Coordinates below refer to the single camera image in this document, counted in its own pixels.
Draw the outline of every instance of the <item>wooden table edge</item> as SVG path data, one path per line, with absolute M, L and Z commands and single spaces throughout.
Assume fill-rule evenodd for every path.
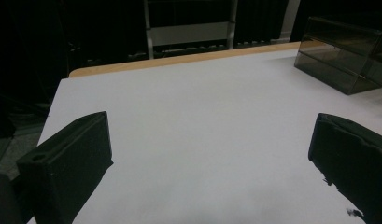
M 150 68 L 150 67 L 158 67 L 158 66 L 165 66 L 165 65 L 177 64 L 177 63 L 193 63 L 193 62 L 200 62 L 205 60 L 213 60 L 213 59 L 241 56 L 241 55 L 254 54 L 254 53 L 264 53 L 264 52 L 286 50 L 286 49 L 298 49 L 300 44 L 301 44 L 300 42 L 292 42 L 292 43 L 285 43 L 285 44 L 245 48 L 245 49 L 222 50 L 222 51 L 191 54 L 191 55 L 184 55 L 184 56 L 177 56 L 177 57 L 170 57 L 170 58 L 145 60 L 145 61 L 138 61 L 138 62 L 132 62 L 132 63 L 115 63 L 115 64 L 108 64 L 108 65 L 101 65 L 101 66 L 85 67 L 85 68 L 79 68 L 72 71 L 68 77 L 70 78 L 85 77 L 90 75 L 98 75 L 98 74 L 104 74 L 104 73 L 128 71 L 128 70 Z

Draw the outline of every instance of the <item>table surface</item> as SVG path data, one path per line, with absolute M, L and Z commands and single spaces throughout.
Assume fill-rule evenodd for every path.
M 296 54 L 62 80 L 40 143 L 106 111 L 114 161 L 74 223 L 363 223 L 307 152 L 321 112 L 382 134 L 382 90 L 346 96 Z

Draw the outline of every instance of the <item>acrylic container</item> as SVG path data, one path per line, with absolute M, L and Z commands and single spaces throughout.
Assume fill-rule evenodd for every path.
M 382 12 L 309 18 L 295 67 L 344 94 L 382 86 Z

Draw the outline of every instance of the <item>dark floor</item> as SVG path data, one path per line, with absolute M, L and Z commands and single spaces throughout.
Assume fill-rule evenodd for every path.
M 0 174 L 13 180 L 19 175 L 16 160 L 37 146 L 45 118 L 31 113 L 11 113 L 16 131 L 12 137 L 0 139 Z

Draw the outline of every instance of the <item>black curtain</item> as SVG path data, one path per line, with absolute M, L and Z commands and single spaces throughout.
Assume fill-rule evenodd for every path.
M 149 0 L 150 26 L 162 27 L 227 21 L 231 13 L 230 3 L 230 0 Z
M 0 94 L 48 103 L 67 75 L 67 47 L 55 2 L 0 1 Z
M 239 0 L 234 43 L 279 39 L 288 0 Z
M 292 33 L 290 42 L 301 41 L 304 35 L 304 29 L 307 25 L 307 20 L 311 16 L 326 16 L 337 14 L 349 14 L 368 11 L 381 11 L 382 1 L 380 0 L 302 0 Z
M 60 0 L 60 8 L 79 66 L 124 63 L 129 54 L 147 51 L 143 1 Z

